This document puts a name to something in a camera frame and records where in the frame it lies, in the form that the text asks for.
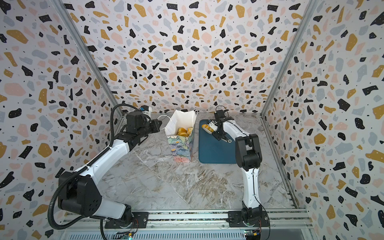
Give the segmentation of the cream tongs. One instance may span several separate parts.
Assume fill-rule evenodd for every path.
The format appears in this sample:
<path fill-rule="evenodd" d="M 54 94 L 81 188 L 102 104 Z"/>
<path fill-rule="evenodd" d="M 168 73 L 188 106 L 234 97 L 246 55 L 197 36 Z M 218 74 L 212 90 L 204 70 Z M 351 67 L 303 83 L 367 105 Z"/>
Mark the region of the cream tongs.
<path fill-rule="evenodd" d="M 223 130 L 222 127 L 218 127 L 216 125 L 216 121 L 207 121 L 207 125 L 209 125 L 214 132 L 211 134 L 216 140 L 218 141 L 224 141 L 227 143 L 231 143 L 232 140 L 227 137 L 227 133 Z"/>

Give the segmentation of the twisted bread stick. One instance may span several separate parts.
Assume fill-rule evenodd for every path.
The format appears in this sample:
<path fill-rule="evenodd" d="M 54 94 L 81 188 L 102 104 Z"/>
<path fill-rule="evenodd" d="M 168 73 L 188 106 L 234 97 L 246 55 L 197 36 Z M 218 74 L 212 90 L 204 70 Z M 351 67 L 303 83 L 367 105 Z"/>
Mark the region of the twisted bread stick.
<path fill-rule="evenodd" d="M 207 124 L 203 124 L 203 125 L 202 125 L 202 129 L 203 129 L 206 133 L 208 133 L 208 134 L 210 134 L 210 135 L 214 132 L 214 130 L 213 130 L 209 125 L 207 125 Z"/>

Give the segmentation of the floral paper bag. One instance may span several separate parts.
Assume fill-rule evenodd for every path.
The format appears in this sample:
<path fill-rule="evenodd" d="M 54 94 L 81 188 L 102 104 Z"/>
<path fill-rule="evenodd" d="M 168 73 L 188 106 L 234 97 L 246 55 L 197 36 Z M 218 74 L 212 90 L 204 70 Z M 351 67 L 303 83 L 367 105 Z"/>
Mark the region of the floral paper bag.
<path fill-rule="evenodd" d="M 177 163 L 190 163 L 192 161 L 197 116 L 197 111 L 183 112 L 178 110 L 176 110 L 171 117 L 165 115 L 160 116 L 169 119 L 162 130 L 165 131 L 168 144 L 171 148 L 171 154 Z M 177 135 L 179 128 L 187 130 L 189 127 L 194 128 L 190 136 L 181 137 Z"/>

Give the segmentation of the small yellow bread roll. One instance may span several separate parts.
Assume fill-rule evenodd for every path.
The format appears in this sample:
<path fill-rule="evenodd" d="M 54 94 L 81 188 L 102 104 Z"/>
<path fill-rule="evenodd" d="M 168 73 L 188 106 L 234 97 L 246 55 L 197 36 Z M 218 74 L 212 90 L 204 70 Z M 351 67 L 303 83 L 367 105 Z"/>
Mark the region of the small yellow bread roll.
<path fill-rule="evenodd" d="M 178 129 L 178 132 L 177 132 L 177 135 L 178 136 L 181 136 L 181 137 L 188 137 L 189 136 L 189 133 L 186 129 L 184 128 L 179 128 Z"/>

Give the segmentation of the round bun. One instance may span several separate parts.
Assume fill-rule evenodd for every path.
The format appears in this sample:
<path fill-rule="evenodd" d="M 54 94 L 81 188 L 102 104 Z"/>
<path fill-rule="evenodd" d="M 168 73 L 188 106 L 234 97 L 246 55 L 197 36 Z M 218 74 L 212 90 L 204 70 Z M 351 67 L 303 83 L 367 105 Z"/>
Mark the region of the round bun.
<path fill-rule="evenodd" d="M 192 132 L 193 132 L 193 127 L 189 127 L 188 129 L 187 129 L 187 134 L 188 134 L 188 136 L 190 136 L 191 134 L 192 134 Z"/>

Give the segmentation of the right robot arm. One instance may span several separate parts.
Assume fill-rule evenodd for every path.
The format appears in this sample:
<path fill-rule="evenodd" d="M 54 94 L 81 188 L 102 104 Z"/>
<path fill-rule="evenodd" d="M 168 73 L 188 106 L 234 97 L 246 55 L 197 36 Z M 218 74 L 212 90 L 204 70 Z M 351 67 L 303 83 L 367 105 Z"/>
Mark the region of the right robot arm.
<path fill-rule="evenodd" d="M 218 141 L 229 139 L 235 141 L 236 164 L 242 169 L 244 183 L 243 208 L 241 218 L 245 225 L 254 226 L 261 222 L 263 206 L 259 197 L 258 175 L 262 163 L 262 151 L 257 134 L 250 134 L 243 130 L 223 110 L 214 113 L 215 119 L 209 123 L 213 129 L 212 135 Z"/>

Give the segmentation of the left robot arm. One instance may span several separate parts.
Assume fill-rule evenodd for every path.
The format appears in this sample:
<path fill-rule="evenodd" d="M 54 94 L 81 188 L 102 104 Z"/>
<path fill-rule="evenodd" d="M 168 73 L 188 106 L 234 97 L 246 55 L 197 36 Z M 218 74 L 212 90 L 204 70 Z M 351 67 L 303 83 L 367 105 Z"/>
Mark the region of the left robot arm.
<path fill-rule="evenodd" d="M 121 158 L 139 146 L 150 134 L 161 130 L 162 121 L 141 111 L 128 113 L 127 123 L 114 136 L 112 144 L 75 172 L 65 172 L 59 178 L 57 204 L 61 210 L 84 217 L 128 219 L 128 205 L 104 198 L 98 184 Z"/>

